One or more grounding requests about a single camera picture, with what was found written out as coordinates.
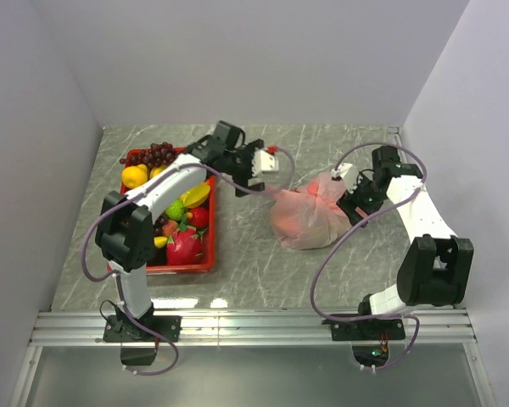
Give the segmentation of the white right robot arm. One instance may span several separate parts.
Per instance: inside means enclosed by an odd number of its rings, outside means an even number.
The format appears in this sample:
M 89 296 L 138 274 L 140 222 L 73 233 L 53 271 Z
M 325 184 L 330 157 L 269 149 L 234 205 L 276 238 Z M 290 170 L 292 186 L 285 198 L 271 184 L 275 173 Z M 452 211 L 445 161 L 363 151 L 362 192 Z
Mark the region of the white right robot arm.
M 474 247 L 445 223 L 426 188 L 427 168 L 414 157 L 401 160 L 405 149 L 373 143 L 371 167 L 358 170 L 344 158 L 332 169 L 332 178 L 346 190 L 338 207 L 354 230 L 367 225 L 385 203 L 396 210 L 410 241 L 396 282 L 366 295 L 354 315 L 326 319 L 334 341 L 364 342 L 405 338 L 403 318 L 419 307 L 454 306 L 465 297 Z

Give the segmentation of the pink plastic bag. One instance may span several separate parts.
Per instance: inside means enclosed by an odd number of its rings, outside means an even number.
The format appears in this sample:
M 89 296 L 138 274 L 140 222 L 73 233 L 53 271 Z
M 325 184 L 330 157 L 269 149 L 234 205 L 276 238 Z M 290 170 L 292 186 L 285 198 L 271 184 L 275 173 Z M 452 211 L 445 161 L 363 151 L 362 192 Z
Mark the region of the pink plastic bag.
M 274 191 L 270 224 L 275 238 L 294 250 L 324 248 L 337 241 L 351 228 L 337 205 L 345 191 L 345 184 L 328 172 L 295 189 Z

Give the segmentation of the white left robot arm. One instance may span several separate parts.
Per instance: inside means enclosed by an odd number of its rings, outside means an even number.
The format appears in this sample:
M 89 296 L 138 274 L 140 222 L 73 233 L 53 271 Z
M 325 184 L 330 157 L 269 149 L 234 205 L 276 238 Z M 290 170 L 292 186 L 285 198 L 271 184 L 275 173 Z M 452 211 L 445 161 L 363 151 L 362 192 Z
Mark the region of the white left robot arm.
M 263 140 L 246 142 L 243 129 L 220 121 L 213 133 L 186 146 L 152 180 L 126 194 L 110 192 L 105 197 L 101 215 L 88 234 L 108 262 L 106 276 L 117 287 L 115 315 L 106 324 L 116 342 L 145 342 L 161 335 L 146 277 L 158 217 L 182 193 L 212 175 L 227 175 L 239 197 L 260 193 L 263 183 L 249 181 L 276 167 Z

